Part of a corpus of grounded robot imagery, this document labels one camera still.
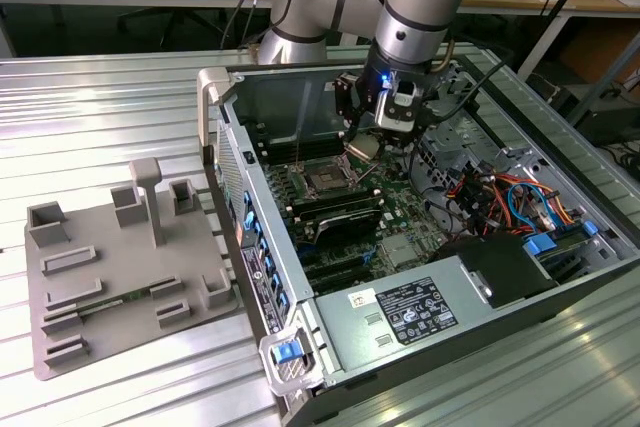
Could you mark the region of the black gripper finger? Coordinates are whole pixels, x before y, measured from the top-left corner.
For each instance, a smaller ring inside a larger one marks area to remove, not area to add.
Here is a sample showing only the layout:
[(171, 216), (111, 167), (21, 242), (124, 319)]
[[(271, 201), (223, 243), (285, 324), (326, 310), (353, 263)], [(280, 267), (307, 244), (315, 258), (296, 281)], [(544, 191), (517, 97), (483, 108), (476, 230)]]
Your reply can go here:
[(420, 111), (412, 128), (408, 131), (397, 129), (382, 129), (382, 137), (388, 145), (394, 147), (406, 147), (411, 143), (420, 141), (425, 131), (435, 126), (435, 114), (432, 111)]
[(341, 116), (346, 125), (342, 136), (345, 144), (356, 136), (361, 117), (365, 112), (363, 100), (366, 87), (364, 82), (350, 72), (341, 73), (333, 82), (336, 114)]

